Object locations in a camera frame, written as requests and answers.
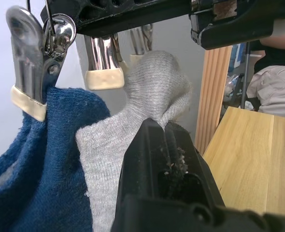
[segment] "gray sock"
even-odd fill
[[[188,108],[191,99],[190,82],[166,52],[146,54],[125,81],[126,107],[76,134],[94,232],[111,229],[123,156],[142,122],[152,118],[165,127]]]

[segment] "wooden board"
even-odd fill
[[[205,52],[195,147],[203,154],[218,126],[231,46]]]
[[[204,159],[227,207],[285,214],[285,118],[229,108]]]

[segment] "beige clothing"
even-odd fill
[[[285,117],[285,66],[269,66],[256,73],[247,96],[260,100],[259,112]]]

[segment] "sock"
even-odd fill
[[[44,122],[24,113],[0,157],[0,231],[92,231],[75,133],[108,116],[97,95],[55,87],[47,93]]]
[[[123,156],[142,122],[152,118],[165,127],[189,106],[191,98],[188,79],[175,58],[166,52],[146,54],[125,81],[126,107],[76,134],[94,232],[110,231]]]

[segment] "knit fabric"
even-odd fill
[[[94,232],[110,231],[123,156],[142,122],[151,118],[165,127],[189,106],[191,98],[190,82],[166,52],[145,55],[125,81],[126,107],[76,134]]]
[[[45,122],[24,114],[0,157],[0,231],[92,231],[75,133],[108,116],[97,95],[58,88],[47,93]]]

